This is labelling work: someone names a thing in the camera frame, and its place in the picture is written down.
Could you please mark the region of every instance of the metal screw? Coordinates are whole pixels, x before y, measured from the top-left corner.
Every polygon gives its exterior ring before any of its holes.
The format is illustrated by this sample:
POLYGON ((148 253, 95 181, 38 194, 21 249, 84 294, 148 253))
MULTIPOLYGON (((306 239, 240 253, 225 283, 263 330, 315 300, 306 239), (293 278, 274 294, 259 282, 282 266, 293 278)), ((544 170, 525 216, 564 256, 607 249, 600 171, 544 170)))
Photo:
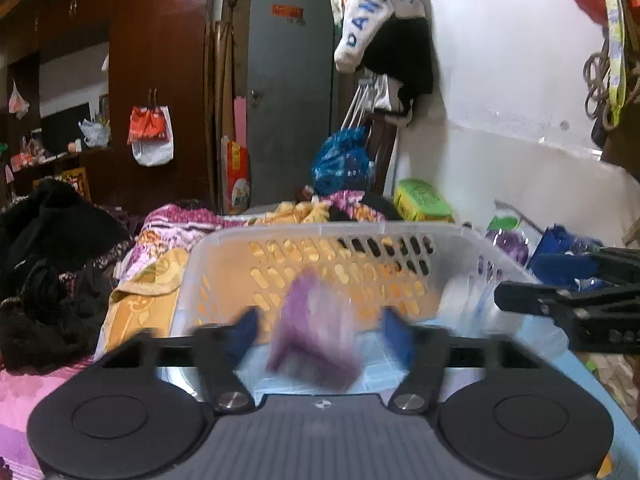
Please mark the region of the metal screw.
POLYGON ((394 399, 394 404, 404 412, 414 412, 424 406, 424 399, 416 394, 402 394, 394 399))
POLYGON ((248 403, 249 399, 241 392, 226 392, 218 396, 218 406, 232 412, 244 408, 248 403))

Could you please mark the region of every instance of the pink paper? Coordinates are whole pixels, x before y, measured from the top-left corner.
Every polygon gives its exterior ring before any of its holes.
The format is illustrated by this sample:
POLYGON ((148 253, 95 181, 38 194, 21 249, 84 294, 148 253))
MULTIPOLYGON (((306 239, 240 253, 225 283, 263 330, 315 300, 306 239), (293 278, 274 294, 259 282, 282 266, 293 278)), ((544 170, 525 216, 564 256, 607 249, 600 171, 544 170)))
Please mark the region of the pink paper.
POLYGON ((11 172, 11 168, 9 168, 9 165, 4 167, 4 177, 7 184, 11 184, 14 181, 14 174, 11 172))
POLYGON ((236 142, 246 148, 246 98, 234 99, 234 120, 236 122, 236 142))

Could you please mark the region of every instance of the basket hole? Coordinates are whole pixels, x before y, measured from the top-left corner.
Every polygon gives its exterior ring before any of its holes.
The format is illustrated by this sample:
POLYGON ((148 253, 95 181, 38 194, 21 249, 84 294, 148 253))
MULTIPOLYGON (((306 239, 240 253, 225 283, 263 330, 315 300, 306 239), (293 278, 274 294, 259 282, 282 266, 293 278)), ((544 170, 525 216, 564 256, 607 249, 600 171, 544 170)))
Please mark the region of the basket hole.
POLYGON ((415 300, 409 300, 409 310, 414 316, 420 314, 420 307, 418 306, 418 302, 415 300))
POLYGON ((393 240, 388 236, 385 236, 384 238, 382 238, 381 241, 382 241, 382 246, 385 248, 386 254, 388 254, 389 256, 395 256, 396 250, 394 249, 393 240))
POLYGON ((358 238, 352 238, 351 245, 353 246, 353 250, 355 251, 355 254, 357 257, 359 258, 367 257, 367 250, 364 247, 364 244, 362 243, 362 241, 360 241, 358 238))
POLYGON ((409 269, 409 272, 412 273, 412 275, 417 276, 418 271, 415 269, 415 264, 411 260, 406 261, 406 268, 409 269))
POLYGON ((289 280, 289 282, 292 282, 296 279, 296 271, 293 269, 293 267, 285 267, 284 275, 286 279, 289 280))
POLYGON ((376 281, 376 278, 377 278, 376 269, 370 263, 364 264, 364 277, 368 282, 376 281))
POLYGON ((409 254, 409 249, 406 248, 404 238, 398 238, 398 246, 400 247, 400 254, 402 254, 402 256, 407 256, 407 254, 409 254))
POLYGON ((427 262, 423 259, 418 260, 418 265, 420 265, 420 270, 422 271, 423 276, 429 275, 429 267, 427 266, 427 262))
POLYGON ((271 253, 271 256, 273 256, 274 260, 276 260, 279 264, 284 262, 286 258, 282 253, 282 250, 276 243, 276 240, 269 240, 266 245, 267 245, 267 250, 271 253))
POLYGON ((389 267, 389 264, 379 264, 378 270, 380 271, 380 278, 384 280, 391 278, 391 267, 389 267))
POLYGON ((334 248, 331 247, 331 244, 327 240, 320 240, 318 245, 327 260, 331 261, 335 258, 334 248))
POLYGON ((404 274, 404 270, 402 269, 402 264, 398 260, 394 260, 394 272, 396 276, 402 276, 404 274))
POLYGON ((393 295, 394 298, 400 298, 401 296, 400 287, 398 286, 397 283, 392 283, 391 285, 389 285, 389 289, 391 290, 391 294, 393 295))
POLYGON ((269 299, 275 308, 280 308, 280 297, 275 292, 269 293, 269 299))
POLYGON ((284 240, 284 250, 287 256, 293 261, 300 263, 302 261, 302 253, 291 240, 284 240))
POLYGON ((260 247, 258 242, 249 242, 249 249, 251 250, 251 254, 258 259, 259 263, 265 264, 269 261, 267 255, 264 253, 264 250, 260 247))
POLYGON ((271 278, 271 281, 278 287, 278 288, 284 288, 286 283, 284 282, 284 279, 282 278, 282 276, 280 275, 280 273, 274 269, 273 267, 269 267, 267 269, 267 275, 271 278))
POLYGON ((257 292, 254 294, 254 301, 255 304, 265 312, 271 309, 271 305, 267 302, 267 300, 265 300, 262 295, 258 294, 257 292))
POLYGON ((378 244, 376 243, 376 241, 373 238, 368 238, 367 239, 367 245, 369 246, 369 249, 371 249, 371 253, 376 257, 379 258, 381 256, 381 252, 380 252, 380 248, 378 247, 378 244))
POLYGON ((344 267, 341 264, 337 264, 334 267, 335 275, 343 285, 349 283, 349 275, 344 271, 344 267))
POLYGON ((374 294, 373 289, 370 286, 364 286, 363 290, 364 290, 365 296, 369 301, 373 301, 376 299, 376 295, 374 294))
POLYGON ((358 266, 358 264, 352 263, 349 266, 349 272, 353 276, 353 279, 355 280, 356 283, 361 283, 364 281, 364 275, 362 273, 362 270, 358 266))
POLYGON ((362 242, 360 240, 358 240, 357 238, 352 238, 351 239, 351 245, 353 246, 353 249, 357 252, 357 253, 367 253, 367 251, 364 249, 364 246, 362 245, 362 242))
POLYGON ((307 238, 302 240, 302 251, 306 254, 306 257, 312 261, 317 262, 320 259, 320 254, 318 253, 318 249, 311 241, 311 238, 307 238))
POLYGON ((335 249, 345 260, 351 258, 351 250, 347 245, 347 242, 343 238, 337 238, 335 241, 335 249))
POLYGON ((256 269, 254 267, 251 269, 251 275, 254 277, 255 283, 257 283, 260 288, 268 288, 269 282, 264 277, 263 273, 260 272, 260 269, 256 269))
POLYGON ((329 268, 327 266, 318 266, 318 275, 320 276, 321 280, 325 281, 328 284, 332 284, 334 282, 334 276, 329 271, 329 268))
POLYGON ((415 254, 420 254, 420 244, 415 236, 409 238, 409 242, 411 243, 411 248, 414 250, 415 254))
POLYGON ((428 236, 422 237, 422 244, 424 245, 427 254, 433 254, 433 243, 431 243, 431 239, 428 236))

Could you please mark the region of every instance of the purple cloth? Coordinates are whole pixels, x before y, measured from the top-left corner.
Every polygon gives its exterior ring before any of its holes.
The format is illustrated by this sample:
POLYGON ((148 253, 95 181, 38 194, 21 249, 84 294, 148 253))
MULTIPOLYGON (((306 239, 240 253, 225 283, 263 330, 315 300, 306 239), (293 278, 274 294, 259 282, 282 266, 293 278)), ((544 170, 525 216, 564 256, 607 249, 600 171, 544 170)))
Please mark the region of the purple cloth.
POLYGON ((351 305, 305 269, 292 283, 271 340, 267 370, 336 391, 362 371, 351 305))

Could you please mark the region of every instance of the blue cloth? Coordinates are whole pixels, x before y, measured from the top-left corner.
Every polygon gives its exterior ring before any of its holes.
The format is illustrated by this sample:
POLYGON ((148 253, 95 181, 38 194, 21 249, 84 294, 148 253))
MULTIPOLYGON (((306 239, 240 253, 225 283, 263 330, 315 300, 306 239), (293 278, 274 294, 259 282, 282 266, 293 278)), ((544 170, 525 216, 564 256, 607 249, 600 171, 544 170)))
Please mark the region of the blue cloth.
POLYGON ((601 241, 577 237, 563 226, 555 225, 546 229, 527 267, 545 285, 564 286, 569 290, 601 288, 606 286, 604 282, 591 283, 593 280, 590 280, 598 273, 599 264, 584 254, 597 247, 602 247, 601 241), (589 286, 580 286, 580 280, 589 286))
POLYGON ((340 130, 322 144, 311 167, 312 183, 320 195, 341 189, 367 189, 370 163, 365 142, 365 129, 361 126, 340 130))

